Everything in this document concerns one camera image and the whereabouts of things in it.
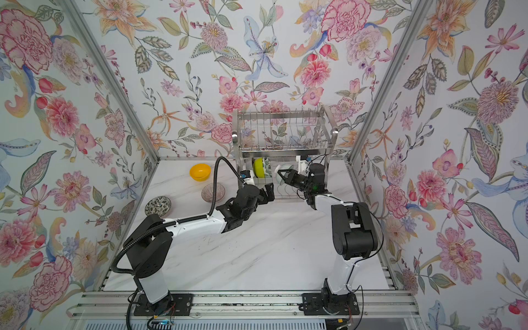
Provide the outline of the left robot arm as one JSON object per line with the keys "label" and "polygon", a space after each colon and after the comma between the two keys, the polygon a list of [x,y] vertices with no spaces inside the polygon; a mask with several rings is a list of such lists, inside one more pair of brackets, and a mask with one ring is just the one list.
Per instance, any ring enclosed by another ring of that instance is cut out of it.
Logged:
{"label": "left robot arm", "polygon": [[148,216],[125,241],[111,264],[111,271],[132,275],[149,304],[167,300],[170,290],[162,267],[174,239],[188,241],[230,232],[249,220],[258,206],[275,200],[272,183],[263,188],[246,184],[236,195],[217,206],[211,215],[184,219],[163,219],[156,214]]}

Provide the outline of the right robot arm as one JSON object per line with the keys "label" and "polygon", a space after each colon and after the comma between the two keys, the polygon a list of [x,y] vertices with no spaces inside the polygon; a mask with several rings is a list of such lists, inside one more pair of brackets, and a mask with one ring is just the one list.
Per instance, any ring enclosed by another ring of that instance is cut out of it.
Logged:
{"label": "right robot arm", "polygon": [[345,202],[327,190],[326,170],[311,164],[305,174],[295,169],[276,169],[280,180],[302,192],[307,205],[330,219],[332,241],[337,254],[334,269],[317,294],[303,294],[306,315],[338,315],[356,311],[353,280],[360,264],[378,251],[379,240],[372,214],[365,203]]}

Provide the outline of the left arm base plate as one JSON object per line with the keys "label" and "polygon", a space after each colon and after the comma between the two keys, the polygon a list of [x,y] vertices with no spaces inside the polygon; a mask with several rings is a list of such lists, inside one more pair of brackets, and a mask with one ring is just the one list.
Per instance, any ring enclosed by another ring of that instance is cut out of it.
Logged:
{"label": "left arm base plate", "polygon": [[159,302],[149,302],[146,294],[140,294],[134,316],[190,316],[193,294],[169,294]]}

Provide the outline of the purple striped glass bowl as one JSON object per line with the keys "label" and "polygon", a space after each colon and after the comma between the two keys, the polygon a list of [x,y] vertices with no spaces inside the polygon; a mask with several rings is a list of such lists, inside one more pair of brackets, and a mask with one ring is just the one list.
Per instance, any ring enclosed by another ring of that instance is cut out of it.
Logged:
{"label": "purple striped glass bowl", "polygon": [[[217,187],[217,190],[216,190],[215,196],[216,196],[216,201],[219,202],[225,197],[226,189],[220,183],[217,183],[216,187]],[[202,192],[201,192],[202,199],[207,203],[212,203],[213,193],[214,193],[214,184],[208,184],[202,189]]]}

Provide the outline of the lime green plastic bowl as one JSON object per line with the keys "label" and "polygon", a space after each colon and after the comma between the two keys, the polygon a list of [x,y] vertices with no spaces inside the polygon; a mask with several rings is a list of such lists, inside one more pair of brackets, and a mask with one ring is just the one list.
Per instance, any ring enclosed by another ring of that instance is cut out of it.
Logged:
{"label": "lime green plastic bowl", "polygon": [[264,160],[263,158],[256,158],[253,161],[253,170],[256,177],[259,179],[265,178]]}

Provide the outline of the pale green glass bowl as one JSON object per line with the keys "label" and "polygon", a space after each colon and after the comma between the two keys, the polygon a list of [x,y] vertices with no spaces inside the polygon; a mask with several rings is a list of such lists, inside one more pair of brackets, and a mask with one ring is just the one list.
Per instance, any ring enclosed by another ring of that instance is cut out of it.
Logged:
{"label": "pale green glass bowl", "polygon": [[275,169],[275,178],[279,186],[285,184],[285,179],[290,174],[291,170],[294,168],[292,164],[282,164],[278,165]]}

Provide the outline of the green leaf pattern bowl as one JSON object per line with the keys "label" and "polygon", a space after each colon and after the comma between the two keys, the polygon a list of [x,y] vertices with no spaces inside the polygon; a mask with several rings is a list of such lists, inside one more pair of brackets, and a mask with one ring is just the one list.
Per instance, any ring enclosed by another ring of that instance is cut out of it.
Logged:
{"label": "green leaf pattern bowl", "polygon": [[271,167],[271,162],[269,158],[263,158],[262,163],[263,163],[264,177],[265,178],[272,177],[272,167]]}

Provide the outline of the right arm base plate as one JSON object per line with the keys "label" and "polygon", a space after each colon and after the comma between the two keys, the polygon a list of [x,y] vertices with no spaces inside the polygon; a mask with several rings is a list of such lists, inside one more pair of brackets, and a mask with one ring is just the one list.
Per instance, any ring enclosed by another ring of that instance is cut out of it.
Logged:
{"label": "right arm base plate", "polygon": [[304,293],[299,310],[305,316],[358,316],[360,306],[355,294]]}

